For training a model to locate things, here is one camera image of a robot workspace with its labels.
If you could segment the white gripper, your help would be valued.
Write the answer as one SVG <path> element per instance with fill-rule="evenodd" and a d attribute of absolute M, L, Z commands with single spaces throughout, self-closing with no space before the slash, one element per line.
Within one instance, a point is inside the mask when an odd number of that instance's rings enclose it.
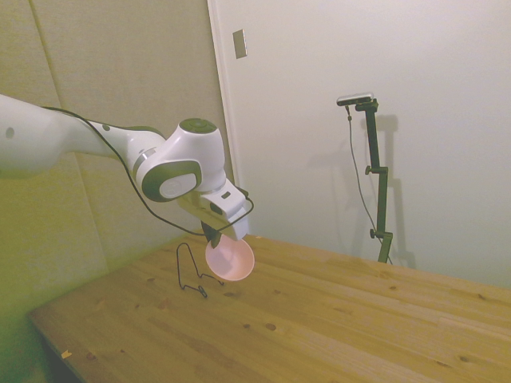
<path fill-rule="evenodd" d="M 248 214 L 252 211 L 252 201 L 229 180 L 216 191 L 191 191 L 178 198 L 177 203 L 201 221 L 204 236 L 212 249 L 219 246 L 221 235 L 238 241 L 249 231 Z"/>

